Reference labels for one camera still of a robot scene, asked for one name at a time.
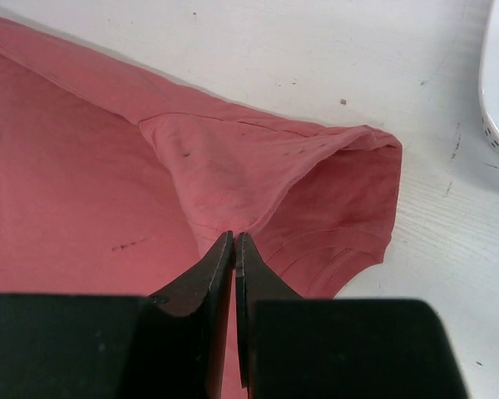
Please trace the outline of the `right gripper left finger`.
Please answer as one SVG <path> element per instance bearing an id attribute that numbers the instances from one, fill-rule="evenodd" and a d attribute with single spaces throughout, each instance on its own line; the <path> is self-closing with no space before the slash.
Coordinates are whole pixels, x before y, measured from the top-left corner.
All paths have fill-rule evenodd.
<path id="1" fill-rule="evenodd" d="M 0 398 L 217 398 L 234 238 L 150 296 L 0 293 Z"/>

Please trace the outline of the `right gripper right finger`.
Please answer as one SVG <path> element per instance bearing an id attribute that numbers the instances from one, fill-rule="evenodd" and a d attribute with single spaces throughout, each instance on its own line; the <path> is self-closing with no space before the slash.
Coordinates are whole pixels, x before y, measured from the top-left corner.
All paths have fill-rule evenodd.
<path id="1" fill-rule="evenodd" d="M 237 238 L 237 342 L 251 398 L 465 398 L 441 320 L 417 299 L 307 299 Z"/>

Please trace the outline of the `red t shirt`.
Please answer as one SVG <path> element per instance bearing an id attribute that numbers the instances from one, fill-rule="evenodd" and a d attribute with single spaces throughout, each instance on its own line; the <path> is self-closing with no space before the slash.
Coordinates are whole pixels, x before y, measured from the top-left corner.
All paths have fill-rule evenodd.
<path id="1" fill-rule="evenodd" d="M 400 142 L 284 119 L 0 18 L 0 292 L 140 293 L 224 231 L 304 296 L 390 242 Z"/>

